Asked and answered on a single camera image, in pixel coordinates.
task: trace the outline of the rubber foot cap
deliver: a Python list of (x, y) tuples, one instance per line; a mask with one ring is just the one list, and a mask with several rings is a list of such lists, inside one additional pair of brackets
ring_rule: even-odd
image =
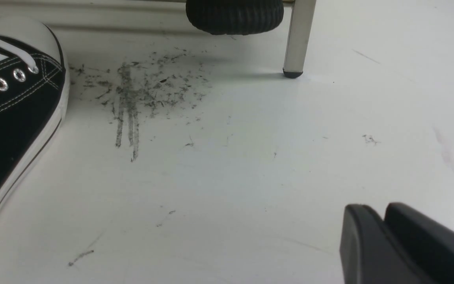
[(295, 79), (299, 76), (301, 76), (304, 72), (286, 72), (285, 70), (283, 70), (283, 75), (285, 75), (285, 77), (287, 78), (290, 78), (290, 79)]

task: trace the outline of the white rubber sole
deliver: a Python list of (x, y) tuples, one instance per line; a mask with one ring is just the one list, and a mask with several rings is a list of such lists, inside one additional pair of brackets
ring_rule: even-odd
[(0, 188), (0, 209), (3, 207), (7, 198), (18, 187), (19, 183), (24, 179), (27, 173), (34, 167), (41, 155), (45, 152), (47, 147), (51, 144), (54, 135), (56, 134), (61, 121), (65, 117), (66, 108), (68, 107), (68, 96), (70, 90), (70, 72), (68, 67), (68, 60), (63, 51), (64, 65), (66, 68), (65, 82), (61, 93), (58, 106), (47, 125), (41, 133), (34, 140), (31, 147), (24, 154), (20, 162), (15, 167), (14, 171), (10, 174), (8, 179)]

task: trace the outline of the metal eyelet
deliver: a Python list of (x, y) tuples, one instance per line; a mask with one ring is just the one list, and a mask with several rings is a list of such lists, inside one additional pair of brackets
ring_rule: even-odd
[(13, 77), (18, 81), (18, 82), (24, 82), (26, 80), (26, 74), (20, 70), (20, 69), (15, 69), (13, 70)]
[(33, 68), (31, 68), (31, 66), (27, 66), (27, 70), (29, 70), (33, 74), (38, 74), (39, 73), (38, 66), (34, 66)]
[(0, 78), (0, 91), (4, 92), (6, 90), (8, 90), (8, 83), (5, 79)]

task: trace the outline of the sneaker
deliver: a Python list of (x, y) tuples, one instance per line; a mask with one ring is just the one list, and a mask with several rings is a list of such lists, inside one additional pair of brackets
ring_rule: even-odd
[(57, 132), (69, 87), (54, 33), (28, 18), (0, 18), (0, 208)]

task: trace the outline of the shoe toe cap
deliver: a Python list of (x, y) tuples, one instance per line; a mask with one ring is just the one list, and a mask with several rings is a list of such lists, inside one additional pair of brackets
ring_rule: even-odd
[(54, 35), (36, 20), (19, 16), (2, 17), (0, 36), (26, 43), (61, 62), (61, 53)]

